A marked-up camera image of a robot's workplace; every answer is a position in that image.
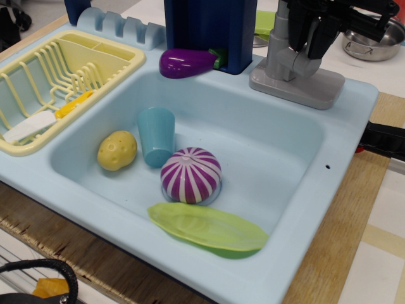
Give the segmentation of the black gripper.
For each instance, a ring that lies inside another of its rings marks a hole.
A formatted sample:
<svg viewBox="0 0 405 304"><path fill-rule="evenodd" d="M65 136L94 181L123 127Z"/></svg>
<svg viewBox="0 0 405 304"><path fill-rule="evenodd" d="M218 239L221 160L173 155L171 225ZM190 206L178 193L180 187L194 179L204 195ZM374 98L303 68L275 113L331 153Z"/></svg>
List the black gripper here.
<svg viewBox="0 0 405 304"><path fill-rule="evenodd" d="M395 1L287 1L289 46L306 46L310 60L320 60L337 35L347 30L381 41L399 12Z"/></svg>

